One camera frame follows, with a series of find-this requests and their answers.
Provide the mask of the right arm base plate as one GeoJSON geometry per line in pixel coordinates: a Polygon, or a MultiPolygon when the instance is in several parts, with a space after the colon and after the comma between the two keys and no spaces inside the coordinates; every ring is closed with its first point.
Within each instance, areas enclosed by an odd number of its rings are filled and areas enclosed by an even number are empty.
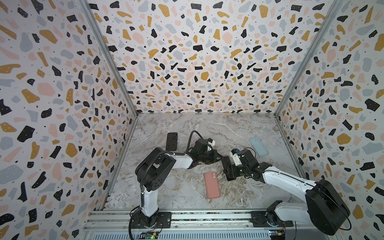
{"type": "Polygon", "coordinates": [[[293,227],[294,223],[292,221],[282,221],[276,214],[267,211],[252,211],[250,222],[253,224],[254,228],[283,228],[283,227],[293,227]]]}

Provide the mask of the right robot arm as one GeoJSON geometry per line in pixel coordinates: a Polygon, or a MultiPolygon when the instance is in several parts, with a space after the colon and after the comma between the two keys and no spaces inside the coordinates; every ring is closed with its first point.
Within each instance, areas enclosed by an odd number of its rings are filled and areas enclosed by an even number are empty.
{"type": "Polygon", "coordinates": [[[349,208],[326,180],[316,182],[286,173],[269,163],[258,162],[247,149],[234,149],[229,156],[220,159],[228,181],[244,177],[280,188],[300,199],[299,203],[274,201],[262,215],[253,217],[255,224],[279,227],[285,222],[305,223],[333,236],[350,221],[349,208]]]}

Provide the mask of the black phone case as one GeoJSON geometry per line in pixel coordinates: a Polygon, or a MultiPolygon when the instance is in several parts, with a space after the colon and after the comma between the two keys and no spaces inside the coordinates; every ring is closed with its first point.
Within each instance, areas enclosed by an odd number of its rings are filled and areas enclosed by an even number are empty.
{"type": "Polygon", "coordinates": [[[166,150],[176,151],[178,148],[178,133],[172,132],[167,134],[166,150]]]}

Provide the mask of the pink phone case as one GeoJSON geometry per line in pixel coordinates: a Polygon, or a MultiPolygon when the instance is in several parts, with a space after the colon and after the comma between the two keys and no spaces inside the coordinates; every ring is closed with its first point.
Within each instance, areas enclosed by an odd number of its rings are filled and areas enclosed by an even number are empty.
{"type": "Polygon", "coordinates": [[[206,185],[207,198],[210,200],[220,198],[221,192],[220,192],[217,173],[216,172],[204,173],[204,179],[205,179],[205,185],[206,185]]]}

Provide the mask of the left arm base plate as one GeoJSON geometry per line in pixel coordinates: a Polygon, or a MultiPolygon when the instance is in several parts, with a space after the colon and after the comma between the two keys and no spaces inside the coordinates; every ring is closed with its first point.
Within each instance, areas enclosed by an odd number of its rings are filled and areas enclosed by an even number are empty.
{"type": "Polygon", "coordinates": [[[171,212],[155,212],[151,217],[146,216],[142,211],[133,214],[131,222],[132,229],[152,229],[171,227],[172,213],[171,212]]]}

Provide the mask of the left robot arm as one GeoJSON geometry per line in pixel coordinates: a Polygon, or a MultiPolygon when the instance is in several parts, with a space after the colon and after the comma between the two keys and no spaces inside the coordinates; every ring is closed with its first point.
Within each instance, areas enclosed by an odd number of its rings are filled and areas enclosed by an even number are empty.
{"type": "Polygon", "coordinates": [[[193,147],[178,153],[160,147],[152,152],[135,170],[140,184],[140,213],[147,218],[158,211],[158,189],[162,186],[173,169],[192,169],[198,165],[211,165],[222,160],[223,156],[214,149],[212,139],[198,139],[193,147]]]}

